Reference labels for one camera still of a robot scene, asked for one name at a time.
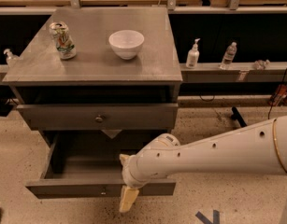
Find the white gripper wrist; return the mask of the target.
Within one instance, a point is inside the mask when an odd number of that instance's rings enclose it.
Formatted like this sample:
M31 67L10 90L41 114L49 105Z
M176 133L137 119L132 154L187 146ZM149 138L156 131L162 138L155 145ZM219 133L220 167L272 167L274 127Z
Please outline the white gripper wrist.
M122 179L127 186L122 187L119 211L128 212L139 194L150 179L143 175L137 167L137 156L120 154L119 159L122 165Z

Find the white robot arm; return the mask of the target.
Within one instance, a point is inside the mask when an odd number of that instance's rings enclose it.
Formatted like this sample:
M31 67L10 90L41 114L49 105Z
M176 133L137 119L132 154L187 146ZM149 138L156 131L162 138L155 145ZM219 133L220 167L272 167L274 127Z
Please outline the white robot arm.
M177 173L287 175L287 116L182 145L170 133L150 141L135 155L121 154L119 211L129 211L139 190L153 179Z

